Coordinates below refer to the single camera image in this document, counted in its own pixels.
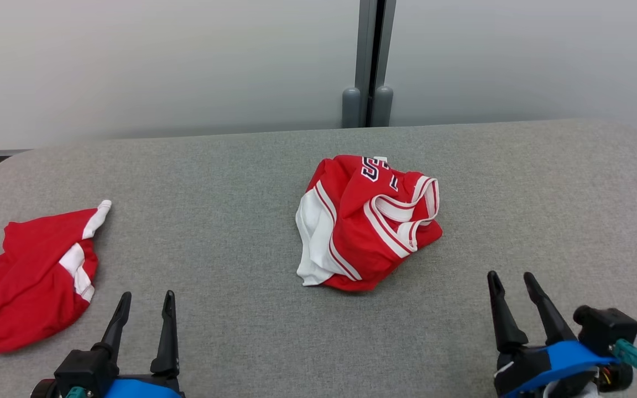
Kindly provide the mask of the red basketball jersey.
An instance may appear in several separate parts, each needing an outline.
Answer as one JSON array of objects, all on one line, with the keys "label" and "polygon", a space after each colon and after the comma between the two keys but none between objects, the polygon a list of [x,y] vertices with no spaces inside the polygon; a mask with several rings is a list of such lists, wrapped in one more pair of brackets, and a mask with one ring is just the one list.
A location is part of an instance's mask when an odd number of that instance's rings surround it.
[{"label": "red basketball jersey", "polygon": [[299,202],[303,286],[373,290],[407,257],[443,234],[439,181],[381,157],[322,160]]}]

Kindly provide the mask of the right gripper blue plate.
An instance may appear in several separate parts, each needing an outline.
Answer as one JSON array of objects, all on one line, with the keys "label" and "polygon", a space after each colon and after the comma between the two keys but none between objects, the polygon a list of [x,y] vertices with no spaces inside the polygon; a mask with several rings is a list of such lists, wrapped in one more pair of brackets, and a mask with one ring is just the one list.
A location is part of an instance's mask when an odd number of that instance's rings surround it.
[{"label": "right gripper blue plate", "polygon": [[[534,274],[525,272],[523,278],[529,299],[538,310],[546,346],[523,351],[495,373],[497,397],[579,398],[594,391],[593,380],[599,368],[617,365],[619,361],[611,355],[596,355],[577,342]],[[528,344],[528,336],[516,325],[495,270],[487,274],[487,282],[497,350],[501,354],[510,353]]]}]

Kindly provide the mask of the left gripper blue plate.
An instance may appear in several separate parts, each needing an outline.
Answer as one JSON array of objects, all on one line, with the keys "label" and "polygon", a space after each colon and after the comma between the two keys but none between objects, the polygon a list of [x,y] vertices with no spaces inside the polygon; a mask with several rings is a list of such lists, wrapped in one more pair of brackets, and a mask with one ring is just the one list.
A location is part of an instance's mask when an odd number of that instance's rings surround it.
[{"label": "left gripper blue plate", "polygon": [[[113,317],[108,323],[103,338],[93,345],[93,350],[103,350],[110,363],[117,362],[122,331],[127,323],[132,293],[126,291],[117,303]],[[166,292],[161,311],[163,320],[157,355],[150,365],[150,375],[121,375],[114,380],[103,398],[185,398],[180,390],[177,376],[180,372],[179,338],[175,293]]]}]

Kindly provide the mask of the red shorts with white stripes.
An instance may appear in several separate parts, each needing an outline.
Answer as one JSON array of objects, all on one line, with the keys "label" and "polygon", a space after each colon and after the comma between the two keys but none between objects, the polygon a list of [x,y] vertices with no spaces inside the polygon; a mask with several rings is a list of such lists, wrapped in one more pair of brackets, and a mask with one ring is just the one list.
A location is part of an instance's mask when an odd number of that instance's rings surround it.
[{"label": "red shorts with white stripes", "polygon": [[0,254],[0,354],[50,338],[73,325],[95,294],[93,238],[112,202],[10,222]]}]

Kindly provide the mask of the grey partition post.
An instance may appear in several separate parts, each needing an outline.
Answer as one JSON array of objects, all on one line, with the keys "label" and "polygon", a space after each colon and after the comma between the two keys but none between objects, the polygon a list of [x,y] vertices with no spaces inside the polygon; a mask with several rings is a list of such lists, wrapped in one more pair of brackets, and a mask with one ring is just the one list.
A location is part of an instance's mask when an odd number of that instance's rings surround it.
[{"label": "grey partition post", "polygon": [[343,91],[342,128],[389,126],[394,91],[386,84],[396,0],[359,0],[356,78]]}]

